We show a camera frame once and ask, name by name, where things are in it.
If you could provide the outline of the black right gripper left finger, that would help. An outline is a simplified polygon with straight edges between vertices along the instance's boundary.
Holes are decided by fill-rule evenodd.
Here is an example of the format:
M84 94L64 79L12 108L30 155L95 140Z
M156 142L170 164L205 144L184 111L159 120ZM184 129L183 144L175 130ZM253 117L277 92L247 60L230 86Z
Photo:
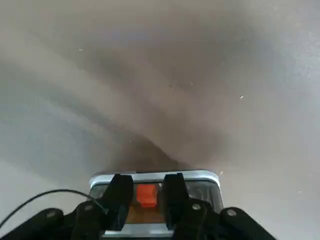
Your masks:
M75 209L64 214L46 208L2 236L3 240L99 240L105 231L121 231L133 198L133 178L115 174L98 198L77 190L59 189L86 197Z

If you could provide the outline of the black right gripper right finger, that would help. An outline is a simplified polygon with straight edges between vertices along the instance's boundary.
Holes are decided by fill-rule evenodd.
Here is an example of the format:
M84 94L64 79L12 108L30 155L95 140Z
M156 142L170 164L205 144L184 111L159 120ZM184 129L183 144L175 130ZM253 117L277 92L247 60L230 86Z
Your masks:
M172 240L274 240L245 211L227 207L215 212L207 202L191 198L182 173L163 180L164 216Z

